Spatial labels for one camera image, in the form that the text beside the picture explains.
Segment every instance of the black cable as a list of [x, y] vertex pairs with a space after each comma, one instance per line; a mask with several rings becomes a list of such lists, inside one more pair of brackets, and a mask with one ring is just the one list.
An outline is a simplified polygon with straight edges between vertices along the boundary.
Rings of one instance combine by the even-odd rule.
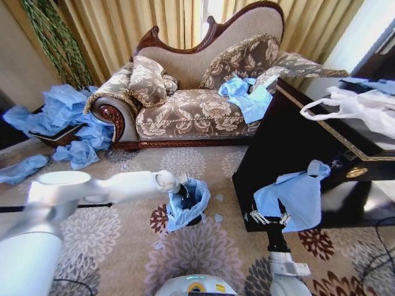
[[[78, 208], [96, 208], [96, 207], [111, 207], [112, 203], [96, 203], [92, 205], [78, 205]], [[15, 207], [0, 207], [0, 213], [15, 213], [22, 212], [25, 206], [15, 206]]]
[[395, 216], [391, 216], [391, 217], [387, 217], [387, 218], [384, 218], [384, 219], [379, 220], [379, 221], [376, 223], [375, 229], [376, 229], [376, 233], [377, 233], [378, 239], [380, 240], [381, 244], [383, 245], [383, 247], [384, 247], [384, 249], [385, 249], [385, 252], [387, 253], [389, 259], [391, 260], [391, 264], [392, 264], [392, 266], [393, 266], [393, 272], [395, 273], [394, 258], [391, 256], [391, 253], [388, 251], [388, 248], [387, 248], [386, 244], [384, 244], [383, 239], [381, 238], [380, 232], [378, 231], [378, 227], [379, 227], [379, 225], [380, 225], [382, 222], [384, 222], [384, 221], [386, 221], [386, 220], [394, 219], [394, 218], [395, 218]]
[[[362, 291], [364, 291], [364, 281], [365, 281], [366, 277], [367, 277], [372, 271], [377, 270], [378, 268], [381, 268], [382, 266], [384, 266], [384, 265], [387, 264], [388, 262], [391, 262], [391, 265], [392, 265], [392, 267], [393, 267], [393, 273], [395, 274], [395, 262], [394, 262], [394, 258], [393, 258], [392, 255], [391, 255], [391, 252], [395, 250], [395, 247], [393, 247], [391, 250], [388, 250], [388, 248], [387, 248], [386, 244], [383, 242], [383, 239], [381, 238], [380, 232], [379, 232], [379, 230], [378, 230], [378, 227], [380, 226], [380, 224], [381, 224], [382, 222], [384, 222], [384, 221], [386, 221], [386, 220], [394, 219], [394, 218], [395, 218], [395, 216], [390, 216], [390, 217], [383, 218], [383, 219], [377, 221], [377, 223], [376, 223], [376, 225], [375, 225], [375, 230], [376, 230], [377, 237], [378, 237], [380, 243], [383, 245], [383, 247], [384, 247], [384, 249], [385, 249], [385, 253], [382, 253], [382, 254], [380, 254], [380, 255], [377, 255], [376, 257], [373, 257], [373, 258], [370, 260], [369, 264], [365, 267], [365, 269], [364, 269], [364, 271], [363, 271], [363, 273], [362, 273], [362, 279], [361, 279], [361, 281], [359, 282], [359, 286], [362, 288]], [[384, 262], [380, 263], [379, 265], [377, 265], [377, 266], [375, 266], [375, 267], [372, 268], [373, 262], [374, 262], [376, 259], [379, 259], [380, 257], [385, 256], [385, 255], [388, 256], [388, 260], [386, 260], [386, 261], [384, 261]]]
[[84, 287], [86, 287], [86, 288], [89, 290], [91, 296], [94, 296], [91, 287], [88, 286], [87, 284], [85, 284], [84, 282], [74, 281], [73, 279], [54, 279], [54, 281], [56, 281], [56, 282], [60, 282], [60, 281], [72, 282], [72, 283], [74, 283], [74, 284], [78, 284], [78, 285], [84, 286]]

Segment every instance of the carpet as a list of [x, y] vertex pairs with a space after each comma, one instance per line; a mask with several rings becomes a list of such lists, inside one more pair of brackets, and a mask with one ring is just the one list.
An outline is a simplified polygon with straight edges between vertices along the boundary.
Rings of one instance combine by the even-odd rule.
[[[245, 150], [229, 146], [101, 152], [102, 160], [83, 170], [95, 178], [166, 169], [204, 180], [212, 194], [206, 220], [168, 233], [163, 194], [110, 208], [78, 209], [61, 224], [64, 248], [55, 277], [84, 282], [95, 295], [153, 295], [170, 278], [204, 273], [223, 278], [240, 295], [270, 295], [266, 234], [246, 232], [230, 178]], [[3, 151], [0, 165], [37, 153], [51, 155], [52, 149], [29, 140]], [[36, 175], [69, 169], [67, 162], [51, 162]], [[23, 205], [35, 176], [16, 186], [0, 184], [0, 206]], [[215, 214], [222, 215], [220, 223]], [[1, 233], [17, 215], [0, 214]], [[382, 227], [380, 233], [389, 247], [395, 246], [394, 226]], [[360, 285], [365, 267], [384, 252], [374, 228], [313, 229], [285, 234], [285, 239], [294, 261], [309, 265], [312, 276], [303, 281], [314, 295], [395, 295], [389, 263], [369, 274], [363, 290]], [[54, 282], [51, 295], [89, 293], [78, 284]]]

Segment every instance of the green curtain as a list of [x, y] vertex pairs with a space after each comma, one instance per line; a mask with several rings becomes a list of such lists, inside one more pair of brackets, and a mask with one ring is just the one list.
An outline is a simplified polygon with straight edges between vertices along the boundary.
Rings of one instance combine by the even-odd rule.
[[78, 90], [93, 85], [77, 41], [60, 18], [52, 0], [20, 0], [20, 3], [61, 81]]

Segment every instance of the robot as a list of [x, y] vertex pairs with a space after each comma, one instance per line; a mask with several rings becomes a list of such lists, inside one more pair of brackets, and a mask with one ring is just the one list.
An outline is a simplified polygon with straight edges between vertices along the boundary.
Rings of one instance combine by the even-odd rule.
[[[106, 180], [94, 179], [81, 171], [38, 176], [31, 183], [23, 212], [0, 240], [0, 296], [49, 293], [62, 248], [59, 223], [74, 213], [81, 199], [93, 204], [131, 202], [150, 198], [156, 192], [178, 193], [183, 190], [183, 182], [185, 178], [176, 178], [165, 170], [120, 173]], [[272, 295], [311, 295], [296, 277], [310, 274], [309, 269], [293, 262], [281, 233], [289, 215], [266, 218], [253, 211], [251, 216], [268, 226]], [[156, 296], [188, 292], [236, 295], [218, 277], [192, 274], [168, 280]]]

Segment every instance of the black wooden table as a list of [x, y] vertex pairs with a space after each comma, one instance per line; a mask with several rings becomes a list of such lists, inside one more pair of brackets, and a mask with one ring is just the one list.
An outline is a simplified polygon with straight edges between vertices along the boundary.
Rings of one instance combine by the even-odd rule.
[[[329, 86], [354, 88], [339, 78], [278, 80], [272, 103], [233, 175], [243, 216], [252, 207], [256, 209], [256, 190], [275, 182], [279, 175], [306, 170], [310, 161], [317, 159], [332, 166], [331, 175], [322, 181], [323, 191], [343, 182], [363, 181], [357, 200], [337, 216], [323, 214], [320, 227], [374, 224], [361, 224], [369, 199], [369, 181], [395, 179], [395, 140], [370, 132], [360, 120], [312, 121], [299, 114], [304, 105], [323, 97]], [[320, 105], [311, 111], [329, 113]], [[394, 203], [388, 203], [395, 211]], [[247, 231], [264, 230], [251, 217], [244, 222]]]

